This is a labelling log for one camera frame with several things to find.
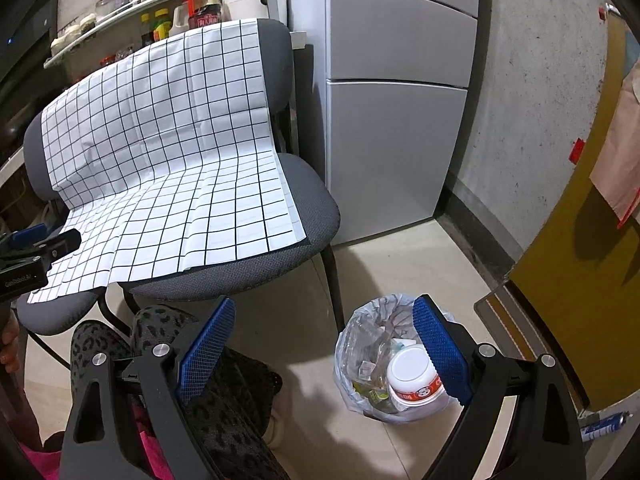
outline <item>pink cloth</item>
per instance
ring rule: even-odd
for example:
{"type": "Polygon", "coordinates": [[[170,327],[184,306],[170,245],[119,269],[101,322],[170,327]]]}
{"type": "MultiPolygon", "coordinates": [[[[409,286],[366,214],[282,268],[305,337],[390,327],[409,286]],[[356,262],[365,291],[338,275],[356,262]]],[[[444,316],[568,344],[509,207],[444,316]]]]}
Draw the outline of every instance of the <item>pink cloth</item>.
{"type": "Polygon", "coordinates": [[[625,77],[616,112],[591,181],[620,220],[621,228],[640,202],[640,102],[634,81],[640,78],[640,60],[625,77]]]}
{"type": "MultiPolygon", "coordinates": [[[[151,471],[158,480],[174,480],[174,476],[164,459],[164,455],[162,455],[162,449],[160,444],[158,444],[158,440],[152,437],[147,431],[150,424],[146,412],[135,405],[133,406],[133,412],[138,424],[140,440],[142,441],[142,446],[145,448],[146,458],[151,465],[151,471]]],[[[46,453],[31,450],[24,444],[20,444],[20,447],[45,480],[58,480],[60,456],[62,455],[61,451],[46,453]]]]}

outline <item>gray office chair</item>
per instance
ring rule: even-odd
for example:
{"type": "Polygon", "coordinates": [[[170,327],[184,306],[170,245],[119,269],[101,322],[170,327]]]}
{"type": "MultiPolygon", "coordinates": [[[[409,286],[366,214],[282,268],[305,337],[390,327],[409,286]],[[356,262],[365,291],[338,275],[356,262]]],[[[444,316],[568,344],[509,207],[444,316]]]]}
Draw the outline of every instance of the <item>gray office chair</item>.
{"type": "MultiPolygon", "coordinates": [[[[264,69],[264,82],[271,115],[287,107],[293,80],[293,55],[287,28],[275,20],[258,20],[258,37],[264,69]]],[[[120,283],[129,308],[139,307],[133,295],[155,301],[212,300],[220,294],[235,294],[269,282],[320,254],[329,285],[329,292],[338,331],[344,329],[344,314],[340,298],[337,269],[331,240],[340,226],[340,213],[321,179],[303,160],[280,153],[280,164],[293,200],[296,203],[306,238],[295,245],[243,260],[195,267],[160,278],[120,283]]],[[[27,174],[37,195],[43,200],[55,200],[46,170],[40,116],[25,133],[24,158],[27,174]]],[[[21,323],[30,332],[52,335],[68,330],[82,319],[91,307],[98,306],[105,318],[121,332],[129,327],[113,315],[104,298],[105,288],[62,296],[44,303],[17,303],[21,323]]]]}

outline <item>grid paper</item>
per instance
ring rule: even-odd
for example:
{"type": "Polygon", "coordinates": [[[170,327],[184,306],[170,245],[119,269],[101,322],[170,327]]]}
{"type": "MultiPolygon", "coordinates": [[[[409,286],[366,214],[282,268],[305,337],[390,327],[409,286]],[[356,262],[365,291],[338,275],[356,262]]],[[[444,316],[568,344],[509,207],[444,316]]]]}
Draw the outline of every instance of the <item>grid paper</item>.
{"type": "Polygon", "coordinates": [[[305,238],[267,106],[256,20],[154,43],[49,104],[47,169],[82,244],[30,302],[305,238]]]}

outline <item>person's hand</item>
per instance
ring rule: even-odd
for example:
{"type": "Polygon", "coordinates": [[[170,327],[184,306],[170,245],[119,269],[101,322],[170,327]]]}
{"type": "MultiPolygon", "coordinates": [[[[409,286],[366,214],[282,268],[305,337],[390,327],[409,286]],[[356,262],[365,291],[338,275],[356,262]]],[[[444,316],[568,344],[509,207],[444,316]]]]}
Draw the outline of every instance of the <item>person's hand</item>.
{"type": "Polygon", "coordinates": [[[4,348],[0,352],[0,363],[4,365],[7,373],[12,374],[20,369],[20,359],[18,359],[18,334],[20,327],[15,314],[12,312],[9,321],[2,329],[2,344],[4,348]]]}

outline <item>spray can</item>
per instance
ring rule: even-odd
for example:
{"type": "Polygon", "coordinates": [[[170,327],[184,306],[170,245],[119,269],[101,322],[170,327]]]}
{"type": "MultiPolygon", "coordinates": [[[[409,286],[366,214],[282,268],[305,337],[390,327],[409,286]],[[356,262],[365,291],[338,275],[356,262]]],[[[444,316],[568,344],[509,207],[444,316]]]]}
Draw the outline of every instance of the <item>spray can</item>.
{"type": "Polygon", "coordinates": [[[580,430],[580,433],[582,434],[582,441],[588,442],[606,434],[614,433],[622,428],[622,426],[624,426],[632,416],[633,415],[629,412],[620,412],[615,415],[608,416],[607,418],[603,418],[594,424],[590,424],[580,430]]]}

